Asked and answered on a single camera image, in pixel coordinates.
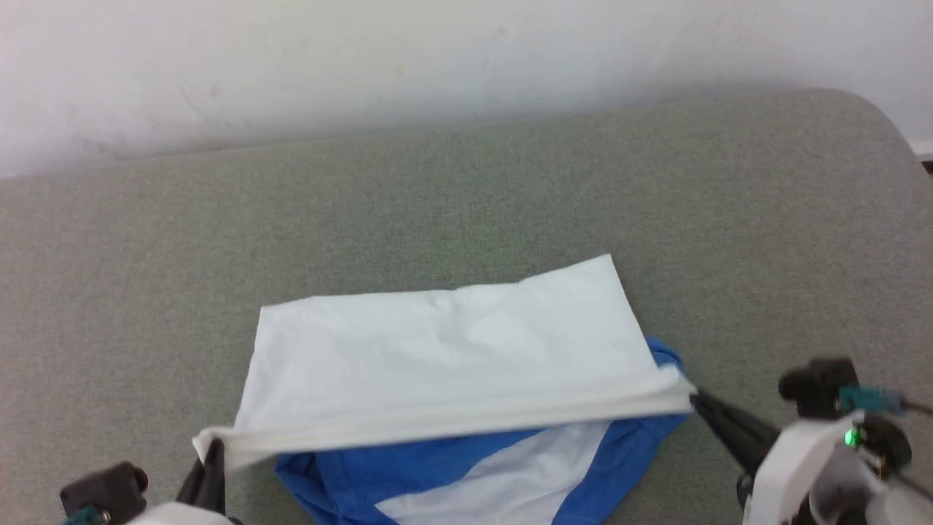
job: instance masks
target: gray table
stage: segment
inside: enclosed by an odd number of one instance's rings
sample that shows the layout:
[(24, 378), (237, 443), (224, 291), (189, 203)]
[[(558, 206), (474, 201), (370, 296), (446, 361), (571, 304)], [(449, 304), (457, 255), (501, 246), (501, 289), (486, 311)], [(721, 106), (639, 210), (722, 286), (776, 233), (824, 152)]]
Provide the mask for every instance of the gray table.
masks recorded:
[[(933, 181), (841, 92), (239, 149), (0, 181), (0, 513), (55, 523), (115, 461), (170, 499), (232, 421), (261, 305), (519, 279), (611, 252), (696, 383), (786, 423), (786, 368), (852, 356), (933, 401)], [(911, 419), (933, 484), (933, 425)], [(692, 420), (610, 523), (736, 523), (737, 468)], [(269, 464), (247, 524), (307, 518)]]

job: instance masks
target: green led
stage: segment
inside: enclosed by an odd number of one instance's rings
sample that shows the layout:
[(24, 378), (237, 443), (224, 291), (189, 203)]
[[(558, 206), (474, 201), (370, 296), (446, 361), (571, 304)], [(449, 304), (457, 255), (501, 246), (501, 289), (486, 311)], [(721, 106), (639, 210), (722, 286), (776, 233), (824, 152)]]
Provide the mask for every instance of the green led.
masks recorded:
[(843, 439), (849, 447), (858, 447), (858, 429), (849, 429)]

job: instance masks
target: cable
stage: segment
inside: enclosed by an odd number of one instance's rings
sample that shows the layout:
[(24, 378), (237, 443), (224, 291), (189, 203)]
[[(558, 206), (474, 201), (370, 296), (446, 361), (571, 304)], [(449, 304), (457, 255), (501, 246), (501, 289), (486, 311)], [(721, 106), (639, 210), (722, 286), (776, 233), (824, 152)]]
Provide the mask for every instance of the cable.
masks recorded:
[(908, 410), (913, 410), (915, 412), (920, 412), (921, 414), (926, 414), (927, 416), (933, 417), (933, 406), (928, 406), (926, 404), (912, 403), (907, 400), (900, 402), (900, 405)]
[(933, 503), (933, 493), (931, 493), (926, 487), (917, 483), (913, 479), (901, 474), (900, 472), (891, 473), (891, 477), (897, 479), (901, 485), (907, 487), (910, 490), (913, 490), (917, 494), (927, 498), (931, 503)]

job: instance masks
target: blue cloth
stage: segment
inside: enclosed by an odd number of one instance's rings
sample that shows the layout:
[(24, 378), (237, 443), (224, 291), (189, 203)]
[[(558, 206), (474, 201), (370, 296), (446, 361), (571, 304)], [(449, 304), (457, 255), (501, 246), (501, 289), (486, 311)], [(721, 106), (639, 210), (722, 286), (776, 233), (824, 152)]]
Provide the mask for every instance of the blue cloth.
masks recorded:
[[(648, 347), (658, 364), (680, 359), (660, 340)], [(614, 421), (589, 471), (564, 498), (555, 525), (600, 523), (648, 469), (661, 440), (685, 415)], [(275, 473), (320, 525), (389, 525), (379, 502), (448, 486), (483, 458), (541, 431), (493, 433), (385, 447), (286, 454)]]

